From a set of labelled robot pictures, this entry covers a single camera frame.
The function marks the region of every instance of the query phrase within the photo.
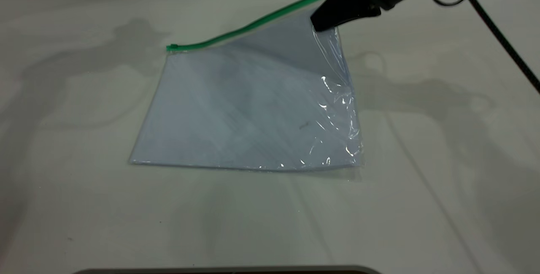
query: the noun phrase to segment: white table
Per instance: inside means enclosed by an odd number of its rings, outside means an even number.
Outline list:
[[[540,272],[540,97],[468,3],[340,28],[366,166],[127,163],[168,43],[294,0],[0,0],[0,273],[369,266]],[[540,70],[538,0],[480,0]]]

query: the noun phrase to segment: clear plastic bag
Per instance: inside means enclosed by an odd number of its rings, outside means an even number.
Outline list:
[[[272,171],[359,165],[339,34],[315,32],[311,13],[169,55],[131,162]]]

